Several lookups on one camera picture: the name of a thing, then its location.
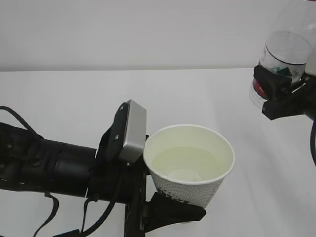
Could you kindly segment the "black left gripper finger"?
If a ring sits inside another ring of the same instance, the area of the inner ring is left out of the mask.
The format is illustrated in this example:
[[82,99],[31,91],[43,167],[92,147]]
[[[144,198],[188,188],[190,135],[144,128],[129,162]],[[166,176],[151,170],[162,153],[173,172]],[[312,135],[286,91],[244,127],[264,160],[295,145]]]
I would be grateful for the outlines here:
[[206,210],[200,206],[156,192],[151,200],[144,204],[144,232],[178,223],[200,221],[205,215]]

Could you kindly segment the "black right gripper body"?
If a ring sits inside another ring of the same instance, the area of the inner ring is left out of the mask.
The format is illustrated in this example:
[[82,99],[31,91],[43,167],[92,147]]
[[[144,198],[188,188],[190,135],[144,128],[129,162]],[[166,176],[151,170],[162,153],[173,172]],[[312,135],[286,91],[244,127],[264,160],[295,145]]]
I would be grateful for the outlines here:
[[262,107],[262,113],[269,119],[306,115],[316,119],[316,78],[306,76],[300,87],[290,91],[285,97],[276,101],[267,101]]

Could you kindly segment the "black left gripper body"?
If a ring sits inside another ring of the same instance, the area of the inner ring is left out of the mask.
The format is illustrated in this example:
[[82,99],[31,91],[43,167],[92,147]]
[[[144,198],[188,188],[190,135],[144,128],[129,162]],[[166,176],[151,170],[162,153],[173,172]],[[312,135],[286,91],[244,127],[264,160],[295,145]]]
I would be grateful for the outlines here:
[[126,161],[120,161],[118,157],[107,159],[106,151],[112,150],[118,141],[111,135],[109,128],[99,143],[87,197],[94,200],[106,200],[110,203],[101,217],[86,229],[87,237],[101,227],[116,203],[125,204],[124,236],[145,236],[141,212],[145,203],[148,169],[143,161],[142,153],[136,162],[130,165]]

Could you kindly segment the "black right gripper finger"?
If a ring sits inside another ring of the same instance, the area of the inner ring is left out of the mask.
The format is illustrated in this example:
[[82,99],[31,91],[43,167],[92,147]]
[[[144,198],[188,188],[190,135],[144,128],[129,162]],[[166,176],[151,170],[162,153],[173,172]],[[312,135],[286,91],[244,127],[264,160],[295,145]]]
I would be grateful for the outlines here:
[[261,65],[254,68],[253,88],[255,92],[267,101],[282,97],[291,86],[291,78],[275,74]]

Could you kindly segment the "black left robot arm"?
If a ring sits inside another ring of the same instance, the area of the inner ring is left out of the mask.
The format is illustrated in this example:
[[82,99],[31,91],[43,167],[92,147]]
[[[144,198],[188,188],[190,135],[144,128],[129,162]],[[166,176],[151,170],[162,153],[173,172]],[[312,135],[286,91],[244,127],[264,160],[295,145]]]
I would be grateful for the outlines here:
[[33,130],[0,125],[0,187],[16,192],[38,192],[53,200],[49,219],[59,207],[56,194],[105,200],[108,207],[88,229],[65,232],[86,237],[107,219],[116,203],[125,204],[124,234],[142,237],[152,230],[181,222],[199,221],[206,211],[186,201],[154,193],[146,201],[149,173],[142,154],[136,162],[119,158],[120,141],[110,131],[98,149],[47,140]]

